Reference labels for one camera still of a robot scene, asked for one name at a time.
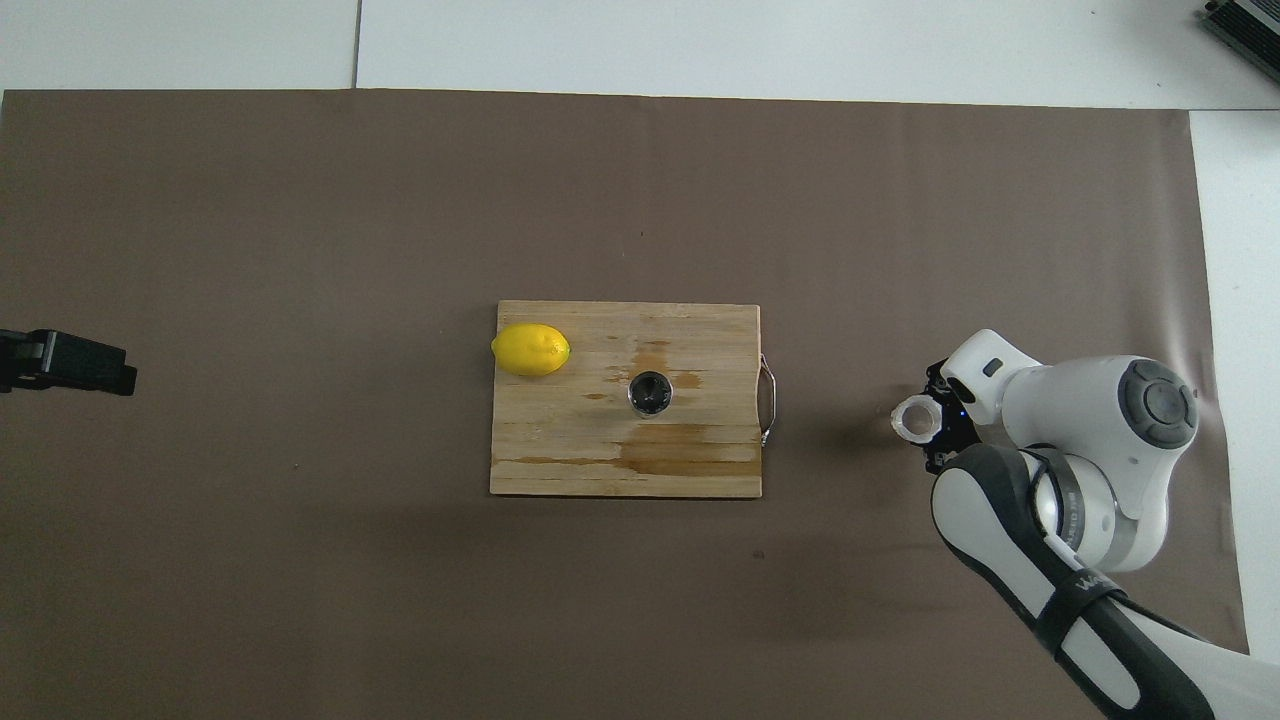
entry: wooden cutting board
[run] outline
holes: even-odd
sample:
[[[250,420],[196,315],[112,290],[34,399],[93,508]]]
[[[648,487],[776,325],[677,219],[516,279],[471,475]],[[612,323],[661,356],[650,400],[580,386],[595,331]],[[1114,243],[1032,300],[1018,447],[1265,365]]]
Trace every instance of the wooden cutting board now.
[[[760,497],[756,305],[504,300],[511,323],[558,328],[563,368],[494,368],[494,495]],[[671,406],[641,418],[631,379],[655,370]]]

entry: table surface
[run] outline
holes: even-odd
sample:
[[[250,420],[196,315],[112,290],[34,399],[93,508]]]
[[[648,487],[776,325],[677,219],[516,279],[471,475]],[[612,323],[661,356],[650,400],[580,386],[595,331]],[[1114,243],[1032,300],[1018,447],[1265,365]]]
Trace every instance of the table surface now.
[[[1254,655],[1280,661],[1280,86],[1193,24],[1198,1],[1052,6],[0,0],[0,88],[454,87],[1193,110],[1233,514]]]

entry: water stain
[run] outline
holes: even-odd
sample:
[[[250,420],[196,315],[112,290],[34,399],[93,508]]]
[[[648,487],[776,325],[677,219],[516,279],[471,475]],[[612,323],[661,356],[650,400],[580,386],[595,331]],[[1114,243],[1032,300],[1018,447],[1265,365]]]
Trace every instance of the water stain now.
[[[644,423],[618,443],[617,457],[531,456],[516,457],[513,461],[530,465],[607,465],[631,470],[637,475],[677,478],[726,478],[760,473],[758,447],[750,460],[726,460],[726,451],[741,446],[705,439],[705,425]]]
[[[671,384],[681,389],[692,389],[703,387],[703,378],[698,377],[695,373],[680,373],[671,380]]]

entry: cutting board handle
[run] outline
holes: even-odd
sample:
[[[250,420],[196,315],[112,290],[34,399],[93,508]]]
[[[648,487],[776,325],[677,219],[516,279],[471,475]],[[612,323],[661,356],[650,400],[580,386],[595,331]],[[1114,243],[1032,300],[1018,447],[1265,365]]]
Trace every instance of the cutting board handle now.
[[[760,420],[760,447],[764,447],[769,442],[769,433],[773,432],[773,423],[778,419],[778,379],[773,377],[773,370],[769,369],[769,361],[764,359],[764,354],[760,354],[760,377],[764,378],[765,388],[769,391],[769,414],[768,421]]]

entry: black device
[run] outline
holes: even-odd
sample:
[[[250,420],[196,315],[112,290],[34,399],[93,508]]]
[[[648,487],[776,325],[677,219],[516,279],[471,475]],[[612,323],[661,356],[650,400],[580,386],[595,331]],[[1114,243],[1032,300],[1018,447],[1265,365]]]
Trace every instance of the black device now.
[[[1280,0],[1213,0],[1199,24],[1280,82]]]
[[[0,392],[69,387],[133,395],[137,378],[119,347],[61,331],[0,329]]]

